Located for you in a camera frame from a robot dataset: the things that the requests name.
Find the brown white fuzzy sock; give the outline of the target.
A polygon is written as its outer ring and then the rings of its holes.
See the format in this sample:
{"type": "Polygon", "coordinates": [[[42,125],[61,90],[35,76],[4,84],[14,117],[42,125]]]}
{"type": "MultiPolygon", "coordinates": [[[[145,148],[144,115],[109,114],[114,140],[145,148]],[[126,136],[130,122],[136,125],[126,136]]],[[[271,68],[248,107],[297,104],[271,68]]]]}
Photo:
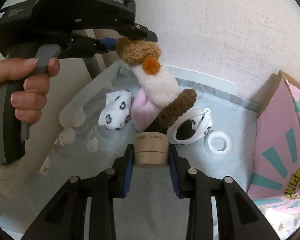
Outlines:
{"type": "Polygon", "coordinates": [[[175,77],[160,62],[161,49],[157,43],[121,37],[115,46],[118,57],[132,70],[149,100],[159,109],[160,126],[171,127],[194,106],[196,91],[179,87],[175,77]]]}

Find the pink fuzzy sock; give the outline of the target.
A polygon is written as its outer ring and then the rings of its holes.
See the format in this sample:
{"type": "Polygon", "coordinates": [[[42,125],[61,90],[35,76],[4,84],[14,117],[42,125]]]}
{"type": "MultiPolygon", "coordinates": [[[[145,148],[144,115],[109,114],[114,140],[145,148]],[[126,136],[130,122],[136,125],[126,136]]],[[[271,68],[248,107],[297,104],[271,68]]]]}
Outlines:
{"type": "Polygon", "coordinates": [[[145,91],[140,88],[132,103],[131,118],[134,127],[139,132],[144,132],[157,118],[159,109],[149,100],[145,91]]]}

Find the beige round tape roll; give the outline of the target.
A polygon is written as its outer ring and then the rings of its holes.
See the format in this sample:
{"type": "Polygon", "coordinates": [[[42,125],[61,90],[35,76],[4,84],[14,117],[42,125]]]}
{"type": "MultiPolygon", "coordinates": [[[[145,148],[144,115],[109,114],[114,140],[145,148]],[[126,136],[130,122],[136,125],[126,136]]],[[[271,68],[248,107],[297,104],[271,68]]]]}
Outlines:
{"type": "Polygon", "coordinates": [[[134,137],[134,165],[160,168],[168,165],[168,137],[159,132],[143,132],[134,137]]]}

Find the pink lined cardboard box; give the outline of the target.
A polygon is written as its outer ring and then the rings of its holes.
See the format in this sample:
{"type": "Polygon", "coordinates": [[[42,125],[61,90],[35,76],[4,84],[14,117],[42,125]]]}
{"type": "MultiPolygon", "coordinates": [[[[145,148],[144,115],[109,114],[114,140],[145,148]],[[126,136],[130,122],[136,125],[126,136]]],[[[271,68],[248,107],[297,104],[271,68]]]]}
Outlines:
{"type": "Polygon", "coordinates": [[[248,196],[280,239],[300,229],[300,83],[282,70],[258,113],[248,196]]]}

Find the floral blue cloth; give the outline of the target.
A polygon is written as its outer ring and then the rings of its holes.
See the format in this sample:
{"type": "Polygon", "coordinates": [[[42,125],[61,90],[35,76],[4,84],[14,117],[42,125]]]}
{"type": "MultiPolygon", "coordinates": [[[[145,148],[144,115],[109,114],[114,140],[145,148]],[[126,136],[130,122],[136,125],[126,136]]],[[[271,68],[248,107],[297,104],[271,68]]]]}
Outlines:
{"type": "Polygon", "coordinates": [[[182,89],[194,89],[196,103],[181,124],[169,131],[136,129],[136,120],[123,129],[110,130],[98,124],[106,103],[106,90],[99,90],[79,110],[74,123],[60,134],[36,179],[38,208],[71,176],[94,177],[111,167],[128,144],[135,146],[127,196],[114,201],[118,239],[184,239],[189,201],[173,191],[167,148],[207,176],[231,176],[247,190],[253,172],[257,114],[254,104],[186,78],[182,89]]]}

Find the white fleece sleeve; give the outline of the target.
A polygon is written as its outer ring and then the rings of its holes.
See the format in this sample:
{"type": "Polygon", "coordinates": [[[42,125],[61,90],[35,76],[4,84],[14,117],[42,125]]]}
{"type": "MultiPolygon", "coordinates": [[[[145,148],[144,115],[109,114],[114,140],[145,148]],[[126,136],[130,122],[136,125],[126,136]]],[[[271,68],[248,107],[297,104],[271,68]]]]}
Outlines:
{"type": "Polygon", "coordinates": [[[15,195],[15,169],[15,164],[0,165],[0,216],[3,214],[11,199],[15,195]]]}

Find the white panda print sock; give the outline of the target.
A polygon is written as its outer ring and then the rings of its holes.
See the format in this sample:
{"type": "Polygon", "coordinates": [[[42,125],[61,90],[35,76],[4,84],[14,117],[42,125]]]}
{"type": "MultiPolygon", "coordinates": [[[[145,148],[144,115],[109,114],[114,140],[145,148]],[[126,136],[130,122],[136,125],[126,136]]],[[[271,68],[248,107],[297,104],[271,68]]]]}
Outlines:
{"type": "Polygon", "coordinates": [[[132,94],[119,90],[106,94],[106,106],[100,113],[98,125],[109,130],[123,129],[130,119],[132,94]]]}

